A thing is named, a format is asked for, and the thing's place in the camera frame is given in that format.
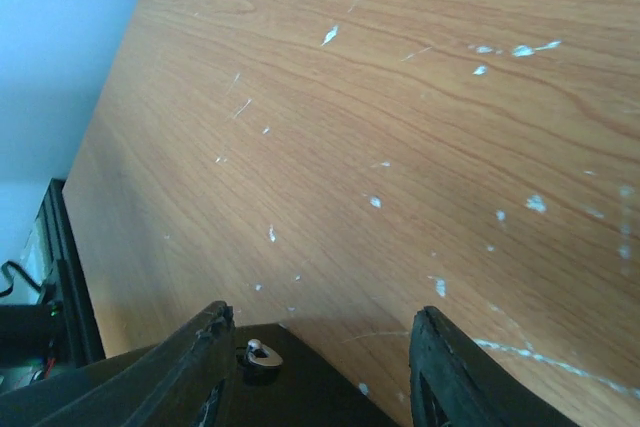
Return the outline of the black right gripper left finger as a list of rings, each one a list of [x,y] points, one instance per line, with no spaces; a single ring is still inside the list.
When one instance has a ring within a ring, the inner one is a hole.
[[[233,309],[215,301],[163,342],[1,397],[4,426],[223,426],[235,377]]]

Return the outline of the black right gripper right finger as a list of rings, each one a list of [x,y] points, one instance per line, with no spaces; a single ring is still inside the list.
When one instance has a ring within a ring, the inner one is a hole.
[[[415,426],[577,425],[522,385],[434,306],[414,317],[409,366]]]

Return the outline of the black metronome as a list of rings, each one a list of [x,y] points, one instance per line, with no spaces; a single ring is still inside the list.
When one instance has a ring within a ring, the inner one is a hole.
[[[394,426],[396,422],[330,363],[279,324],[236,329],[238,368],[228,426]],[[282,367],[260,373],[243,359],[251,339],[272,348]]]

